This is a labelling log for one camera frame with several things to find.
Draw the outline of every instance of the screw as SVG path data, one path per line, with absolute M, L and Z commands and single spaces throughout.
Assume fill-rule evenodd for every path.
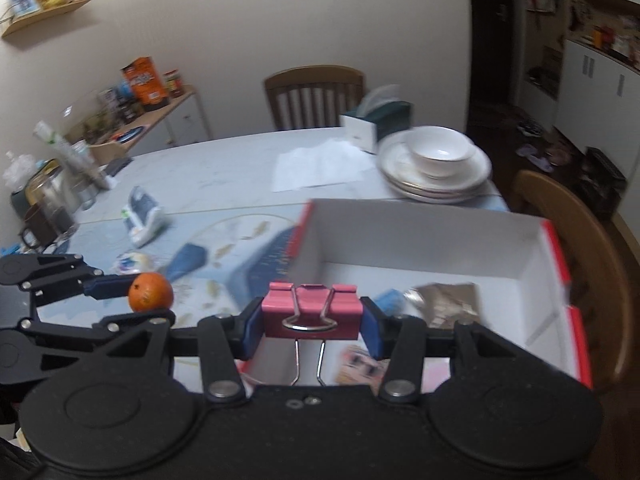
M 396 379 L 385 384 L 385 391 L 392 397 L 407 397 L 415 391 L 415 384 L 405 379 Z
M 305 404 L 307 406 L 317 406 L 320 403 L 322 403 L 322 399 L 320 399 L 320 397 L 314 397 L 314 396 L 305 397 Z
M 304 402 L 298 399 L 289 399 L 284 403 L 287 408 L 291 408 L 292 410 L 301 410 L 305 407 Z
M 209 393 L 218 399 L 228 399 L 238 394 L 240 386 L 233 381 L 216 381 L 209 385 Z

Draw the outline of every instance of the white and blue packet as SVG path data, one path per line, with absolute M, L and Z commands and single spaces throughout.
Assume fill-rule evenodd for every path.
M 162 206 L 140 186 L 131 190 L 129 202 L 122 209 L 122 219 L 129 232 L 129 238 L 136 247 L 148 244 L 168 223 Z

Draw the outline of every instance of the white bowl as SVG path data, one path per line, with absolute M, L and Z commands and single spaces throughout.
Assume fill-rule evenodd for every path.
M 442 126 L 413 128 L 405 142 L 416 168 L 431 178 L 445 178 L 464 170 L 475 148 L 465 134 Z

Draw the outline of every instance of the wooden chair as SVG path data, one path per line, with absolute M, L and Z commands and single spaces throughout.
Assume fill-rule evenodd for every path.
M 362 72 L 337 65 L 291 68 L 264 80 L 277 130 L 339 126 L 340 115 L 362 100 L 364 85 Z
M 623 377 L 633 348 L 633 310 L 625 269 L 609 236 L 567 188 L 533 171 L 517 174 L 515 212 L 553 222 L 572 277 L 570 301 L 580 309 L 597 391 Z

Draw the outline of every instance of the orange snack bag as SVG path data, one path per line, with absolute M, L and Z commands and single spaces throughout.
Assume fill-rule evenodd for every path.
M 122 73 L 147 112 L 158 110 L 169 104 L 169 94 L 150 57 L 139 57 L 129 66 L 124 67 Z

